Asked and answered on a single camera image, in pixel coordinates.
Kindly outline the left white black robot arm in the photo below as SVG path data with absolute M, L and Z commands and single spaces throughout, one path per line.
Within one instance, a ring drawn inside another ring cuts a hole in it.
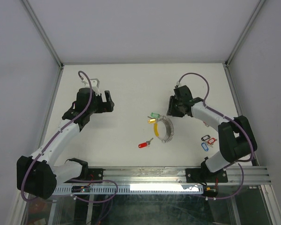
M 16 163 L 17 189 L 44 200 L 52 196 L 56 186 L 76 179 L 84 182 L 89 176 L 89 165 L 77 158 L 68 159 L 63 165 L 55 162 L 70 143 L 89 123 L 95 113 L 110 113 L 114 102 L 108 90 L 106 100 L 89 87 L 78 90 L 76 100 L 63 114 L 56 133 L 29 157 L 21 156 Z

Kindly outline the green tag key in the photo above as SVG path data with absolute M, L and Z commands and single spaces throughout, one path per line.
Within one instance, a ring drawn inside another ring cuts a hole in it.
M 148 116 L 148 118 L 150 118 L 150 119 L 152 119 L 152 118 L 158 119 L 158 118 L 160 118 L 160 117 L 161 117 L 160 114 L 154 113 L 154 112 L 152 112 L 152 113 Z

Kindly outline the metal keyring with yellow handle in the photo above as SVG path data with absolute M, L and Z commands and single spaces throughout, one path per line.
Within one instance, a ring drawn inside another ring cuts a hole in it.
M 156 119 L 153 126 L 155 136 L 162 142 L 168 143 L 174 136 L 174 125 L 172 121 L 166 116 L 160 116 Z

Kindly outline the yellow tag key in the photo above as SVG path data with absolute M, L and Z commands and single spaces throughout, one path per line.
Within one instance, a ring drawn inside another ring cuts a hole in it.
M 148 124 L 155 124 L 157 122 L 156 118 L 148 119 Z

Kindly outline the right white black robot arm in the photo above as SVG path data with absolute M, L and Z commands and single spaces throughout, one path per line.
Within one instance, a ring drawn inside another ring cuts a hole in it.
M 241 158 L 254 156 L 257 143 L 250 123 L 245 116 L 228 118 L 216 112 L 204 103 L 200 97 L 193 98 L 190 89 L 184 85 L 176 86 L 170 97 L 168 116 L 190 116 L 207 123 L 218 133 L 219 151 L 207 157 L 200 168 L 186 169 L 188 183 L 205 185 L 214 182 L 223 174 L 223 170 Z

